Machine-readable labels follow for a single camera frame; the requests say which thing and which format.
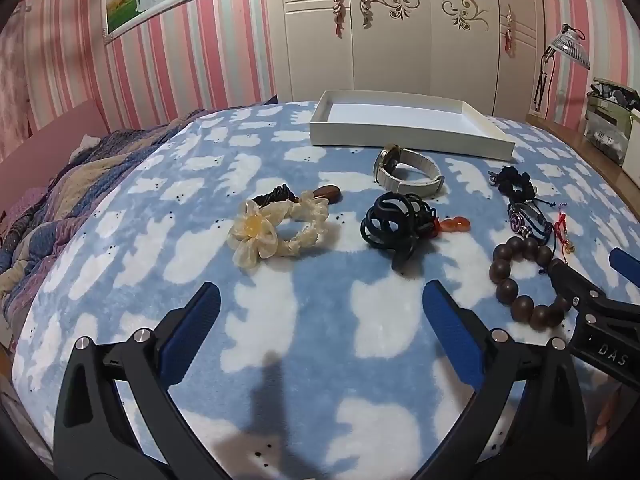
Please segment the striped knitted blanket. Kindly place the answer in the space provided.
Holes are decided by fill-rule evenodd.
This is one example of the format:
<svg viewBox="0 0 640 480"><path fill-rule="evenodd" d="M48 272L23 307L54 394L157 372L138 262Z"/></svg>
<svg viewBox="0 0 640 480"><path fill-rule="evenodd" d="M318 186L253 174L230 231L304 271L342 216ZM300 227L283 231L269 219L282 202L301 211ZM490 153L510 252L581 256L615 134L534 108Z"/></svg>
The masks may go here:
<svg viewBox="0 0 640 480"><path fill-rule="evenodd" d="M26 209L1 242L1 319L17 339L39 287L90 214L159 146L200 118L194 110L167 125L110 133L63 168L40 200Z"/></svg>

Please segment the wooden desk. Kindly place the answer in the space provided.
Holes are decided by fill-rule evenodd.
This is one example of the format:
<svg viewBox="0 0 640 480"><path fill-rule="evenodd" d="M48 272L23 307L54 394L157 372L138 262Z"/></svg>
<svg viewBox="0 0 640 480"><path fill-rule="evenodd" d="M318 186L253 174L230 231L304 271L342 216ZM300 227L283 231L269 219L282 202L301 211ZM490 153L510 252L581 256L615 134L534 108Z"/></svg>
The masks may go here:
<svg viewBox="0 0 640 480"><path fill-rule="evenodd" d="M529 125L552 133L556 138L576 151L594 170L597 170L601 177L620 196L634 216L639 218L640 191L638 186L623 172L620 166L617 166L615 162L612 162L605 154L597 150L582 133L533 114L526 116L526 122Z"/></svg>

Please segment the cream strap wristwatch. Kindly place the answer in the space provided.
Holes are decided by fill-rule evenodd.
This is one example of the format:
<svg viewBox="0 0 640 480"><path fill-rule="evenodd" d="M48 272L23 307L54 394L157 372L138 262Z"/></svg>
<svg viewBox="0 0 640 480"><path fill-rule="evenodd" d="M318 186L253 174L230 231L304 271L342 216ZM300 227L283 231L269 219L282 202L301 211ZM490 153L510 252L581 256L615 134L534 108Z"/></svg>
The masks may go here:
<svg viewBox="0 0 640 480"><path fill-rule="evenodd" d="M388 192L421 198L437 195L445 182L433 159L397 144L387 144L378 153L373 177Z"/></svg>

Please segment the black scrunchie with charm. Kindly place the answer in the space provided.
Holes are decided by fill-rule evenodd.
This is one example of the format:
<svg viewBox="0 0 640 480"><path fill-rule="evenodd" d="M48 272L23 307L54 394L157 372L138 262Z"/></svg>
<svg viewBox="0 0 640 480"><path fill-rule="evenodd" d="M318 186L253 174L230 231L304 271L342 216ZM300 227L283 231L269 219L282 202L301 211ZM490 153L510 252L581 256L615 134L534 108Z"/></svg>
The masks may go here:
<svg viewBox="0 0 640 480"><path fill-rule="evenodd" d="M489 182L511 203L526 203L536 198L536 190L527 172L520 174L511 166L504 166L498 174L489 173Z"/></svg>

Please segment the green storage box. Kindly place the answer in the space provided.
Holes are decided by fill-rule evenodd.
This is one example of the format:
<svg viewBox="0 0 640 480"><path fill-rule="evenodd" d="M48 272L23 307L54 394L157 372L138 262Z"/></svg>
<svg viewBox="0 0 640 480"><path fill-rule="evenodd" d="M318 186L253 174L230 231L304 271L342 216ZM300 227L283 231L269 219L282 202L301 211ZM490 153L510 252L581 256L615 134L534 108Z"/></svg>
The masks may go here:
<svg viewBox="0 0 640 480"><path fill-rule="evenodd" d="M632 112L639 109L639 93L603 78L594 78L587 93L587 140L623 166L632 129Z"/></svg>

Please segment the white cardboard tray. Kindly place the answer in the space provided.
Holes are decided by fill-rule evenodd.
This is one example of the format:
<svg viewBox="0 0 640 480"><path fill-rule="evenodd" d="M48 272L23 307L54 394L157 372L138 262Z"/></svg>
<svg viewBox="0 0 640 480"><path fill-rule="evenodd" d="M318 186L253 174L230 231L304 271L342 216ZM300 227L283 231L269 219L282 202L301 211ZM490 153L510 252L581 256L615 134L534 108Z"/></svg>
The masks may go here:
<svg viewBox="0 0 640 480"><path fill-rule="evenodd" d="M309 122L311 143L344 148L397 144L413 151L510 162L515 143L467 102L423 94L328 90Z"/></svg>

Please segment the orange gourd red knot charm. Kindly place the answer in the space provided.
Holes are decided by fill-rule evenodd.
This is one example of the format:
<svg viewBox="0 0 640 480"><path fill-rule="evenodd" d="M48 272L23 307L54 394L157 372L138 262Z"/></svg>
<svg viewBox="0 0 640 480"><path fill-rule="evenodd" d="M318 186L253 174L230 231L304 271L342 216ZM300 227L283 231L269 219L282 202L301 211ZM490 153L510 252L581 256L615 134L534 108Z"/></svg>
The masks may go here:
<svg viewBox="0 0 640 480"><path fill-rule="evenodd" d="M435 236L442 233L464 233L469 232L470 229L470 220L461 216L435 219Z"/></svg>

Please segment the white ornate wardrobe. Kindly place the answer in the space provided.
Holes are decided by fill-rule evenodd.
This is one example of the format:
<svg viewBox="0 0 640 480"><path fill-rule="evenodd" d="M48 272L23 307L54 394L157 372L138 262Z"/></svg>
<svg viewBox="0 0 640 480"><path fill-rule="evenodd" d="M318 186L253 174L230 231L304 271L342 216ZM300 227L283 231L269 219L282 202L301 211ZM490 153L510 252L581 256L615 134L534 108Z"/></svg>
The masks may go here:
<svg viewBox="0 0 640 480"><path fill-rule="evenodd" d="M544 46L542 0L267 0L283 101L328 90L442 96L522 120Z"/></svg>

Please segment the blue polar bear blanket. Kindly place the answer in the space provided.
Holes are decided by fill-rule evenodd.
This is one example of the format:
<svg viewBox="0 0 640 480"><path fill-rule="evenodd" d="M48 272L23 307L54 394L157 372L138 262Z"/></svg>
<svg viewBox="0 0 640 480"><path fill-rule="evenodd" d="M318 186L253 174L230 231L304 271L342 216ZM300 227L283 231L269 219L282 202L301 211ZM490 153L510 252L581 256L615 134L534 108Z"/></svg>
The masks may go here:
<svg viewBox="0 0 640 480"><path fill-rule="evenodd" d="M218 479L420 479L416 475L473 394L423 310L440 281L459 307L515 341L565 342L577 310L554 290L560 259L608 299L639 287L608 256L639 260L639 218L569 146L509 119L510 162L420 152L445 177L424 200L464 233L424 240L402 272L360 235L388 191L374 180L382 148L311 143L317 103L205 112L158 147L100 201L47 274L17 338L13 383L50 446L77 339L127 340L184 307L206 282L218 318L171 399L221 466ZM536 198L511 203L489 182L527 172ZM244 200L329 200L326 234L298 257L253 269L227 236ZM586 414L583 479L639 474L639 390L573 359Z"/></svg>

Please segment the black plastic hair claw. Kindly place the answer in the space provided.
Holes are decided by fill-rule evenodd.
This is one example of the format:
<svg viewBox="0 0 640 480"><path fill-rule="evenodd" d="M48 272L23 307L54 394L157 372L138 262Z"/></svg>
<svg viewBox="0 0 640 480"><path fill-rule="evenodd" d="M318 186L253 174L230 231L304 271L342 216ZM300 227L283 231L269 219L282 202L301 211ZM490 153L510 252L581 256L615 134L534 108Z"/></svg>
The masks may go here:
<svg viewBox="0 0 640 480"><path fill-rule="evenodd" d="M391 252L392 269L402 272L424 240L439 234L436 209L413 193L387 192L360 222L360 235L372 248Z"/></svg>

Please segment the cream flower scrunchie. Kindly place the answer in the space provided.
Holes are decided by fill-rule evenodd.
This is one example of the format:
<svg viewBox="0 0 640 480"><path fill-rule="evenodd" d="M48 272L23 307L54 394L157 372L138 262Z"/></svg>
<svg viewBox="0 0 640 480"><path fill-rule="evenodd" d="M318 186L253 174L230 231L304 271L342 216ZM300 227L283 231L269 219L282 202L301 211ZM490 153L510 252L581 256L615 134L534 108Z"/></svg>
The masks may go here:
<svg viewBox="0 0 640 480"><path fill-rule="evenodd" d="M259 206L244 200L227 236L232 261L238 268L253 269L272 257L298 257L324 237L328 218L329 200L310 191L303 192L297 202L279 200ZM293 237L281 238L278 226L285 220L304 226Z"/></svg>

